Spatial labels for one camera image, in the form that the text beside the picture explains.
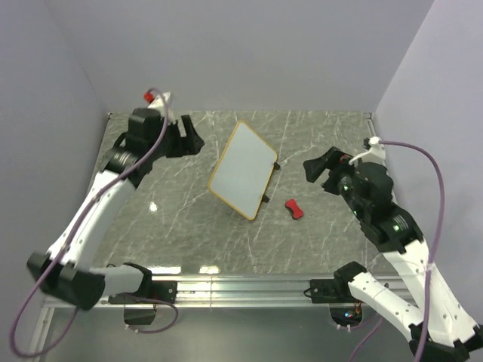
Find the red bone shaped eraser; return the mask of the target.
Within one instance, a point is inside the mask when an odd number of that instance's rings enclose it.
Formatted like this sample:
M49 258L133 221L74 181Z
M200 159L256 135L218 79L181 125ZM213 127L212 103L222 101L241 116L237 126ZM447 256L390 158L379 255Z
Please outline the red bone shaped eraser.
M300 208L295 199L289 199L285 202L285 208L288 210L292 219L298 220L304 216L303 210Z

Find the yellow framed whiteboard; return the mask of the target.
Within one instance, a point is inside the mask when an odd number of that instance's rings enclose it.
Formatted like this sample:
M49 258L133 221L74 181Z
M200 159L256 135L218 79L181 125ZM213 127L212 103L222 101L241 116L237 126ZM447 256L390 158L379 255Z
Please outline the yellow framed whiteboard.
M247 122L239 121L208 180L208 189L252 221L258 214L277 161L277 151Z

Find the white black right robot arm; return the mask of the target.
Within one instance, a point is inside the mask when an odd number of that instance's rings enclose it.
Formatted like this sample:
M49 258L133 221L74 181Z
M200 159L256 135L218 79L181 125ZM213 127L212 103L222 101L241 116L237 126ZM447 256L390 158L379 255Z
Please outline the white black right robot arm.
M385 287L357 262L334 272L334 295L344 302L355 299L372 307L406 338L417 361L467 361L482 347L482 326L464 310L430 262L418 224L393 200L393 180L386 167L332 147L321 157L304 161L303 168L310 183L328 172L322 188L343 198L414 303Z

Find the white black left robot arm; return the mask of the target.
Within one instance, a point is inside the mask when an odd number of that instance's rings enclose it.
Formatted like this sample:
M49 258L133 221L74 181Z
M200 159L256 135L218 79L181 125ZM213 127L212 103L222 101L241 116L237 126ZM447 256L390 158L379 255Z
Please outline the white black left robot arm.
M189 115L168 121L157 109L135 109L128 117L128 129L104 155L88 196L66 230L46 253L29 257L27 268L35 285L83 311L104 296L127 294L135 303L148 301L152 272L132 262L93 268L97 248L158 159L197 155L204 144Z

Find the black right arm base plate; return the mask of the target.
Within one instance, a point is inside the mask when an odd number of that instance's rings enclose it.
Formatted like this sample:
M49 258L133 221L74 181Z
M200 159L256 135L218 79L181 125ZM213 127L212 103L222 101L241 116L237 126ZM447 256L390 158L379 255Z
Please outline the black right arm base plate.
M312 304L356 303L358 300L349 291L348 283L355 278L333 277L332 279L311 279L303 295Z

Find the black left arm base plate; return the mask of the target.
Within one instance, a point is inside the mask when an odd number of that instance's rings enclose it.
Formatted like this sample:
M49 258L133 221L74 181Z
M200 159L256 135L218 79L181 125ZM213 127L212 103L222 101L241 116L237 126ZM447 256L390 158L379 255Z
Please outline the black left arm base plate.
M147 291L136 293L123 293L108 297L109 304L140 304L149 300L163 301L174 304L177 297L177 282L152 281Z

